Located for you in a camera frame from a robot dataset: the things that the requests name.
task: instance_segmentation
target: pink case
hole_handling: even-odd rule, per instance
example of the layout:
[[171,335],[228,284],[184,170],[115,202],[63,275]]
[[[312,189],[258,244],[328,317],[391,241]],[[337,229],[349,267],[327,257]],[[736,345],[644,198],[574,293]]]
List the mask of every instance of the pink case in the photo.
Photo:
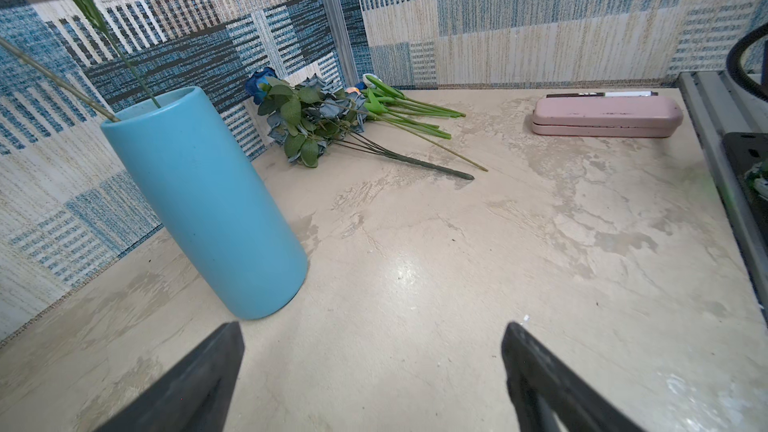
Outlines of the pink case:
[[546,97],[536,102],[533,131],[546,136],[669,137],[683,122],[664,96]]

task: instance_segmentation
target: vase rim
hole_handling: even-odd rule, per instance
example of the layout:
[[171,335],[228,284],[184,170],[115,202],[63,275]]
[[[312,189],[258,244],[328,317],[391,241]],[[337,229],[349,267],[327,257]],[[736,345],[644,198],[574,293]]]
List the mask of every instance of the vase rim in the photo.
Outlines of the vase rim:
[[185,101],[196,93],[205,94],[198,86],[181,87],[179,89],[164,92],[155,98],[160,103],[160,108],[154,106],[152,99],[145,99],[141,102],[135,103],[130,107],[122,109],[120,112],[116,112],[115,115],[120,119],[119,122],[112,122],[109,119],[104,120],[101,123],[101,128],[112,128],[125,125],[128,122],[139,122],[142,120],[150,120],[152,117],[157,116],[163,112],[175,108],[179,102]]

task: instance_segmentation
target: beige table surface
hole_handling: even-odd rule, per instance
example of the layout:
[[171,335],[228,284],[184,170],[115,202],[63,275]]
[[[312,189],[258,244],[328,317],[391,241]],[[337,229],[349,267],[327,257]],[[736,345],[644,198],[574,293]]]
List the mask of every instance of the beige table surface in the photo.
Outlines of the beige table surface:
[[[649,432],[768,430],[766,325],[690,119],[536,136],[545,93],[412,94],[465,110],[451,144],[490,172],[366,132],[474,182],[336,147],[254,161],[310,270],[242,323],[226,430],[516,430],[510,321]],[[90,430],[233,319],[162,230],[0,350],[0,430]]]

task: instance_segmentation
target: wall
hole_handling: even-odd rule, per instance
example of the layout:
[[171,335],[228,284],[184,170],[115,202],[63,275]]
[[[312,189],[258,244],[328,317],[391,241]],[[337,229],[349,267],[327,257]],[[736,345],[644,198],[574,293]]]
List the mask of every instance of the wall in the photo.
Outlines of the wall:
[[[271,65],[339,81],[321,0],[96,0],[156,91],[202,87],[245,154],[266,148],[243,88]],[[70,0],[0,0],[0,35],[112,110],[142,98]],[[84,104],[0,50],[0,338],[162,225]]]
[[738,37],[768,21],[768,0],[359,1],[359,72],[413,87],[668,83],[723,69]]

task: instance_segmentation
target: marker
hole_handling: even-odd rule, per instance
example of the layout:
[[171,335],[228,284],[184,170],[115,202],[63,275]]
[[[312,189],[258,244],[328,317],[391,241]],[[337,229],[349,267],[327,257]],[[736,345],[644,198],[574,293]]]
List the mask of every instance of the marker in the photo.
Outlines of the marker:
[[578,92],[578,93],[549,93],[549,97],[650,97],[657,96],[658,92],[649,90],[629,90],[627,92]]

